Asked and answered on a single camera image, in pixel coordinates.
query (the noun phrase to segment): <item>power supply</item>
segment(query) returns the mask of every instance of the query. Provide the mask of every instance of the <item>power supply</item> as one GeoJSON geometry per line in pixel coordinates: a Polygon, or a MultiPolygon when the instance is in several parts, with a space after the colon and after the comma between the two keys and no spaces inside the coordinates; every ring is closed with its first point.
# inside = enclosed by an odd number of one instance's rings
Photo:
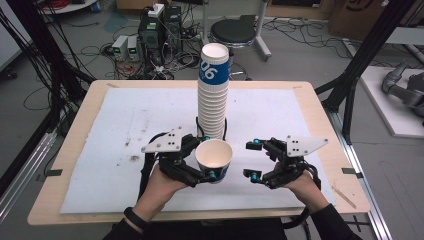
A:
{"type": "Polygon", "coordinates": [[[129,36],[128,37],[128,54],[130,56],[130,60],[134,62],[140,61],[141,48],[138,43],[137,36],[129,36]]]}
{"type": "Polygon", "coordinates": [[[163,25],[158,18],[143,16],[138,28],[138,35],[147,65],[163,65],[165,56],[162,53],[166,52],[164,33],[163,25]]]}
{"type": "Polygon", "coordinates": [[[168,6],[165,8],[163,21],[166,27],[168,51],[178,53],[183,49],[181,28],[181,7],[168,6]]]}
{"type": "Polygon", "coordinates": [[[112,45],[116,61],[125,61],[128,57],[128,36],[119,36],[112,45]]]}

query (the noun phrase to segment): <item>black stool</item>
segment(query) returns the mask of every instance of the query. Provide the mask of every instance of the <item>black stool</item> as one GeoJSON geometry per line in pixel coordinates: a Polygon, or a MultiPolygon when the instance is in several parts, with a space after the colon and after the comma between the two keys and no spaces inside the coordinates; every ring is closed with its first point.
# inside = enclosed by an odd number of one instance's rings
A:
{"type": "Polygon", "coordinates": [[[216,22],[211,27],[211,38],[214,42],[221,43],[228,47],[230,50],[230,69],[233,64],[241,68],[241,72],[231,73],[230,79],[233,75],[245,74],[245,80],[250,80],[248,78],[246,70],[237,63],[233,62],[234,57],[234,48],[243,48],[250,46],[255,39],[256,32],[253,29],[253,26],[250,26],[246,22],[234,19],[225,19],[219,22],[216,22]]]}

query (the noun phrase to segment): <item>cardboard box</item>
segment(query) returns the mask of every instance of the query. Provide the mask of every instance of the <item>cardboard box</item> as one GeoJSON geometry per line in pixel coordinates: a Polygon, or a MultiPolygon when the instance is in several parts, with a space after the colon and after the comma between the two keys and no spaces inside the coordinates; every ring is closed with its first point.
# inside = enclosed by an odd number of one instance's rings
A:
{"type": "Polygon", "coordinates": [[[319,10],[323,13],[331,13],[336,6],[336,1],[334,0],[321,0],[319,4],[319,10]]]}
{"type": "Polygon", "coordinates": [[[384,8],[380,0],[337,0],[328,22],[331,35],[363,40],[384,8]]]}
{"type": "Polygon", "coordinates": [[[322,12],[320,8],[273,5],[270,2],[266,8],[265,16],[324,20],[330,17],[330,13],[322,12]]]}
{"type": "Polygon", "coordinates": [[[118,9],[123,10],[141,10],[145,7],[151,7],[155,3],[169,4],[171,0],[116,0],[116,6],[118,9]]]}

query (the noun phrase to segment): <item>white paper sheet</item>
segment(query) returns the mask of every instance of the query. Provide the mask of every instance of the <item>white paper sheet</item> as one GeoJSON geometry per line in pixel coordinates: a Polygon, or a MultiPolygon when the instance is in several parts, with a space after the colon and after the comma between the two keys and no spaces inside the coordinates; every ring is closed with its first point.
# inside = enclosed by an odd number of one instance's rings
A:
{"type": "MultiPolygon", "coordinates": [[[[141,147],[178,126],[183,135],[195,135],[196,116],[196,89],[110,89],[75,166],[61,213],[122,212],[133,206],[144,161],[141,147]]],[[[302,207],[289,190],[270,190],[243,176],[245,168],[267,173],[275,164],[265,151],[246,150],[246,142],[309,136],[293,91],[229,89],[226,116],[226,140],[234,151],[226,177],[219,184],[177,192],[164,211],[302,207]]],[[[318,168],[322,191],[335,204],[317,154],[306,160],[318,168]]],[[[186,161],[198,169],[194,151],[186,161]]]]}

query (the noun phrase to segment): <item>wrist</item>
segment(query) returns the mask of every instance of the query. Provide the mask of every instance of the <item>wrist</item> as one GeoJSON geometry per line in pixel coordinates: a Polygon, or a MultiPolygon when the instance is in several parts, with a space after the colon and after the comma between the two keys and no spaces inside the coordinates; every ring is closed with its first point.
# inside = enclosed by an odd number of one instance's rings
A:
{"type": "Polygon", "coordinates": [[[130,225],[133,229],[135,229],[139,233],[143,233],[143,231],[149,226],[148,222],[143,219],[141,216],[137,215],[132,207],[128,207],[124,211],[125,221],[130,225]]]}
{"type": "Polygon", "coordinates": [[[293,193],[301,202],[306,205],[311,213],[317,212],[329,204],[327,199],[318,188],[293,191],[293,193]]]}
{"type": "Polygon", "coordinates": [[[162,210],[163,207],[163,205],[141,197],[132,210],[141,219],[146,222],[150,222],[156,216],[156,214],[162,210]]]}

